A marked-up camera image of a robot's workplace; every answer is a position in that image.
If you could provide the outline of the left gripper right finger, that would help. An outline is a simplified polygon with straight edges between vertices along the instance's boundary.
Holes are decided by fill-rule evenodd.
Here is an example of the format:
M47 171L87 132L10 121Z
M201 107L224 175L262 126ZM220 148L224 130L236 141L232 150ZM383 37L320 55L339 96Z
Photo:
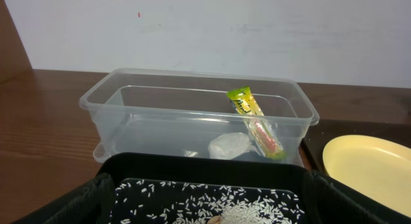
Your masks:
M310 223L410 223L404 214L316 171L302 174L301 194Z

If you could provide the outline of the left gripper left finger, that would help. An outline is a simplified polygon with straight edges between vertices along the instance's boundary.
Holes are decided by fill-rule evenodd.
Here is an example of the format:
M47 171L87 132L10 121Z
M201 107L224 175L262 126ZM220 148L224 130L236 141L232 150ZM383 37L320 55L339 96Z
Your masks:
M105 224L114 206L114 190L112 177L103 173L14 223Z

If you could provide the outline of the rice and food scraps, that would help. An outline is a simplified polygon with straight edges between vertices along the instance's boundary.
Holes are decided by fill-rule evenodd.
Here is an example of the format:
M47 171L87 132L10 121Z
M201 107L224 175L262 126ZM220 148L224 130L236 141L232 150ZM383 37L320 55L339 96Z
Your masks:
M128 178L114 195L109 224L307 222L300 198L280 189Z

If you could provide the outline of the yellow plate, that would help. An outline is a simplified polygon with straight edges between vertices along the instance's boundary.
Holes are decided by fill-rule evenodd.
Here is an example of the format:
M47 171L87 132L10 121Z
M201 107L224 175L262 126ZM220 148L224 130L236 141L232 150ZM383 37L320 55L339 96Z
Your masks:
M343 135L325 145L322 160L330 177L410 216L410 148L377 137Z

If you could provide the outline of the white tissue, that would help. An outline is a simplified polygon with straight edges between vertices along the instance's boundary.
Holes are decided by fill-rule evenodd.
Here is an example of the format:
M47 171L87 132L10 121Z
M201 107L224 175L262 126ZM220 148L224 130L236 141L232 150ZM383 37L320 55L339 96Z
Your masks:
M209 143L208 150L211 159L232 160L249 152L259 155L250 137L241 132L220 135Z

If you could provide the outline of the green snack wrapper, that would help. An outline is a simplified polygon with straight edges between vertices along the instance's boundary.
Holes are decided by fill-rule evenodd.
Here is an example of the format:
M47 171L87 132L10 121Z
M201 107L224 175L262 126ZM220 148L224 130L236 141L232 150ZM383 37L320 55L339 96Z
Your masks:
M275 134L272 125L263 119L263 111L258 105L249 86L240 87L226 93L232 107L240 115L257 116L244 121L249 134L264 157L274 160L284 159L286 152Z

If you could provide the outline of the black waste tray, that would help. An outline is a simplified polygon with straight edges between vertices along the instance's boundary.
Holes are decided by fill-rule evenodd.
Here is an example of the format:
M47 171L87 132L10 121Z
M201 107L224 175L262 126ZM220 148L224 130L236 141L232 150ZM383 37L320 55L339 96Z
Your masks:
M304 172L306 171L302 167L287 164L139 153L121 153L111 157L100 169L100 173L107 173L112 177L115 189L121 181L128 178L280 189L295 193L303 207L301 186Z

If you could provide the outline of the clear plastic bin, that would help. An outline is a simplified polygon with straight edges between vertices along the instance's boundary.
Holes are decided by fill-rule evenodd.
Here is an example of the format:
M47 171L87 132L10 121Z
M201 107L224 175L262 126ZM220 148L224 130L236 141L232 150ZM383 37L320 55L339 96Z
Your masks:
M264 157L226 93L249 86L286 152ZM117 69L79 101L89 111L100 143L94 158L104 162L119 153L147 153L210 159L209 143L222 134L247 134L257 153L236 160L297 164L299 145L319 113L293 81L278 78L182 71Z

